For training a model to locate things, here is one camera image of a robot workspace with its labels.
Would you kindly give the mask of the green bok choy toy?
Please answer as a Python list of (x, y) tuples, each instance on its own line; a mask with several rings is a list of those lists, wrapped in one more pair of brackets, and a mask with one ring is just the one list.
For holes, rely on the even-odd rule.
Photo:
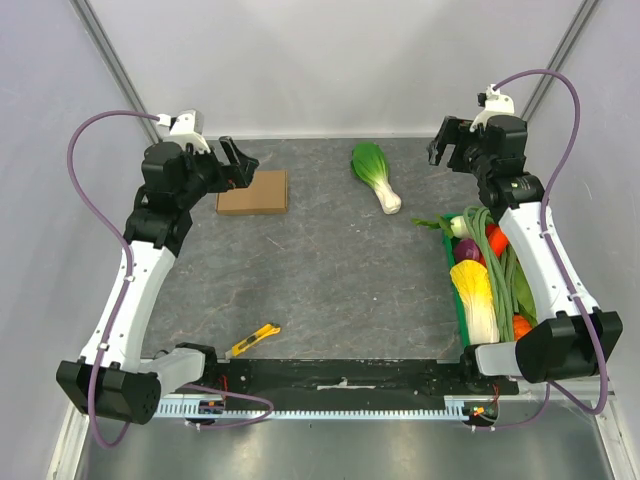
[(389, 164), (386, 155), (377, 144), (357, 144), (352, 150), (350, 165), (352, 172), (374, 191), (385, 214), (399, 212), (402, 200), (391, 187)]

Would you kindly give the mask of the aluminium frame rail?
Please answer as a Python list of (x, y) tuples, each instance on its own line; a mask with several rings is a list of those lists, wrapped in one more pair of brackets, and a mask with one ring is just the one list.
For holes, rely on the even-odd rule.
[(69, 409), (51, 479), (635, 479), (639, 464), (610, 401), (588, 415), (540, 386), (447, 396), (433, 409), (221, 411), (173, 394), (116, 448)]

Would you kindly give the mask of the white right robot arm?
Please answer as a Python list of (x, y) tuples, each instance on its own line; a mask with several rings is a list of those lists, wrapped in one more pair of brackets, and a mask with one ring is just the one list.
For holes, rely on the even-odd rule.
[(541, 201), (541, 181), (525, 169), (527, 124), (509, 115), (489, 118), (472, 130), (471, 121), (444, 118), (428, 146), (439, 164), (446, 148), (455, 172), (472, 174), (481, 203), (506, 235), (533, 294), (538, 324), (522, 339), (475, 348), (475, 359), (458, 368), (458, 381), (477, 394), (494, 376), (531, 383), (602, 375), (623, 330), (615, 311), (602, 310), (582, 284)]

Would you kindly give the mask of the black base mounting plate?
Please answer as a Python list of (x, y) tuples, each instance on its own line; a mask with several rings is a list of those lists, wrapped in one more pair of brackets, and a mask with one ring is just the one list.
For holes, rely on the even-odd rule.
[(505, 377), (425, 359), (233, 359), (208, 363), (197, 383), (261, 397), (276, 409), (438, 408), (446, 396), (519, 393)]

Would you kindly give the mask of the orange carrot toy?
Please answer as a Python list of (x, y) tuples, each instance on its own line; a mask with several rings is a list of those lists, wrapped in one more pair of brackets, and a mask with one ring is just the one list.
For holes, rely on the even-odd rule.
[(498, 258), (500, 258), (509, 245), (508, 238), (496, 224), (488, 225), (486, 228), (486, 234), (490, 249)]

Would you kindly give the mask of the yellow napa cabbage toy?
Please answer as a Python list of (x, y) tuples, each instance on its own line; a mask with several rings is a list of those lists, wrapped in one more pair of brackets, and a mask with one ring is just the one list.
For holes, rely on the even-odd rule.
[(500, 334), (487, 268), (465, 260), (451, 268), (450, 277), (464, 308), (470, 344), (498, 343)]

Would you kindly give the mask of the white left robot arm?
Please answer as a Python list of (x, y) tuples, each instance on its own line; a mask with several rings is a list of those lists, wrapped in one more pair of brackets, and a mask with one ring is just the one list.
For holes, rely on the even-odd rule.
[(63, 361), (56, 381), (83, 414), (146, 424), (162, 397), (188, 384), (208, 393), (219, 382), (215, 350), (179, 343), (145, 362), (141, 348), (159, 290), (192, 226), (191, 209), (209, 193), (250, 185), (259, 163), (233, 139), (219, 140), (228, 161), (193, 143), (162, 142), (144, 152), (134, 208), (116, 282), (99, 324), (78, 360)]

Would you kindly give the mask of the orange pumpkin toy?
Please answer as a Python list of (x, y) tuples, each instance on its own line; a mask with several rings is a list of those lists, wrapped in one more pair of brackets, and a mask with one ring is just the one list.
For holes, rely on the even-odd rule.
[(533, 329), (529, 320), (519, 314), (513, 316), (512, 325), (515, 341), (520, 340)]

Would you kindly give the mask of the green long beans bundle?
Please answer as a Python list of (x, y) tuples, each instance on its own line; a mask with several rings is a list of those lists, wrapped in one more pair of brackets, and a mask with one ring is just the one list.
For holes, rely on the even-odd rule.
[(490, 225), (497, 227), (497, 223), (493, 220), (487, 207), (466, 207), (462, 217), (471, 238), (479, 246), (485, 260), (500, 340), (503, 342), (514, 341), (515, 297), (511, 292), (510, 278), (505, 273), (507, 267), (509, 267), (509, 273), (514, 270), (514, 261), (510, 254), (507, 254), (506, 260), (500, 260), (490, 246), (486, 228)]

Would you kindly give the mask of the yellow utility knife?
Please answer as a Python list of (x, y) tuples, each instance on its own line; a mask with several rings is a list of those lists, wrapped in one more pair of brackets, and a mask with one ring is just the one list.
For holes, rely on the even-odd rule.
[(254, 331), (252, 334), (234, 344), (229, 350), (225, 352), (225, 358), (227, 360), (235, 358), (248, 349), (252, 348), (254, 345), (263, 341), (264, 339), (273, 335), (277, 335), (280, 332), (281, 327), (278, 324), (267, 323), (260, 327), (258, 330)]

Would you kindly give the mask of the green leaf vegetable toy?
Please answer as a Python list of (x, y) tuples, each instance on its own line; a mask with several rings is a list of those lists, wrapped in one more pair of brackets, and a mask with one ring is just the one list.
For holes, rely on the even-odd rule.
[(515, 294), (518, 313), (523, 316), (532, 327), (535, 327), (538, 324), (535, 301), (529, 283), (519, 262), (515, 264), (515, 271), (512, 280), (512, 292)]

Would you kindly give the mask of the purple onion toy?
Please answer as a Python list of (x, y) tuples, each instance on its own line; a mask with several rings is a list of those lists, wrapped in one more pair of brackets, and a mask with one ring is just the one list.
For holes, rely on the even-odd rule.
[(465, 260), (472, 260), (480, 263), (482, 253), (472, 238), (465, 238), (459, 240), (453, 248), (453, 256), (456, 264)]

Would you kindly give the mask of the green plastic basket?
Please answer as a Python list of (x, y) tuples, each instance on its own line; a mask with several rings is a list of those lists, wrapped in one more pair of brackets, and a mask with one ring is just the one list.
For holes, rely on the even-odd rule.
[(533, 295), (514, 249), (486, 207), (438, 219), (463, 345), (517, 341), (537, 325)]

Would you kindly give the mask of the brown cardboard express box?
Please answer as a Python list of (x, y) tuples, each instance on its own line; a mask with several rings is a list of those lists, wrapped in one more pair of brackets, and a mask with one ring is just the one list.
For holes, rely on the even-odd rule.
[(216, 200), (216, 213), (219, 215), (271, 215), (287, 212), (286, 170), (256, 172), (249, 187), (221, 193)]

